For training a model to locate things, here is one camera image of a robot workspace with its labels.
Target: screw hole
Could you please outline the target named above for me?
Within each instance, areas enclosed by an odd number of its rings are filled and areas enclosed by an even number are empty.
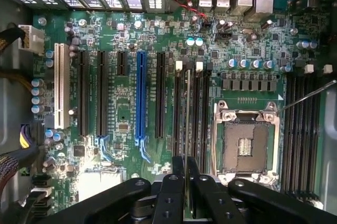
[[[167,199],[165,199],[165,202],[166,202],[166,203],[172,203],[172,202],[173,202],[173,199],[167,198]]]
[[[169,218],[171,216],[171,213],[169,211],[163,212],[163,216],[165,218]]]
[[[227,219],[232,219],[233,218],[233,214],[231,212],[227,212],[225,215],[226,215]]]

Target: motherboard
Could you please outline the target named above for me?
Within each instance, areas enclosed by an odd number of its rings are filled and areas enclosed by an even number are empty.
[[[223,184],[244,177],[292,187],[291,174],[281,183],[282,160],[294,158],[283,147],[290,120],[277,110],[318,84],[309,75],[329,73],[326,11],[295,16],[289,0],[274,0],[261,22],[181,9],[36,11],[34,27],[45,33],[45,53],[34,58],[32,112],[46,129],[41,173],[52,178],[54,212],[130,178],[154,181],[176,155],[195,157]],[[289,74],[309,79],[297,80],[298,95],[287,92]],[[315,118],[319,126],[322,114]],[[311,170],[321,160],[316,136]],[[319,168],[307,177],[317,193]]]

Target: expansion slot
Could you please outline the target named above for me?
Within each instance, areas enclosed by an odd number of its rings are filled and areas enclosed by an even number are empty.
[[[108,56],[103,51],[97,52],[97,117],[96,135],[107,135],[108,107]]]
[[[201,136],[200,136],[200,172],[206,173],[206,149],[207,149],[207,132],[209,121],[209,99],[210,99],[210,77],[212,71],[205,71],[203,76],[203,89],[202,89],[202,108],[201,108]]]
[[[142,158],[150,162],[145,150],[146,75],[147,54],[144,51],[139,51],[137,52],[135,145],[140,147]]]
[[[70,58],[66,44],[54,45],[54,128],[66,129],[70,126]]]
[[[78,135],[89,134],[89,54],[81,51],[77,67],[77,128]]]
[[[164,117],[165,117],[165,52],[157,53],[157,74],[156,74],[156,125],[155,137],[164,137]]]

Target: chip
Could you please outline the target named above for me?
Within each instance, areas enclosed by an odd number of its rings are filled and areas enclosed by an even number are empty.
[[[74,145],[74,156],[83,157],[85,154],[85,146],[83,145]]]

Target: white connector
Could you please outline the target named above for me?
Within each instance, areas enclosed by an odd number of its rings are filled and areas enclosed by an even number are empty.
[[[54,46],[54,115],[55,129],[70,126],[70,57],[66,44]]]
[[[19,28],[26,33],[23,44],[21,40],[19,41],[19,49],[30,51],[42,56],[44,53],[44,32],[31,25],[19,25]]]

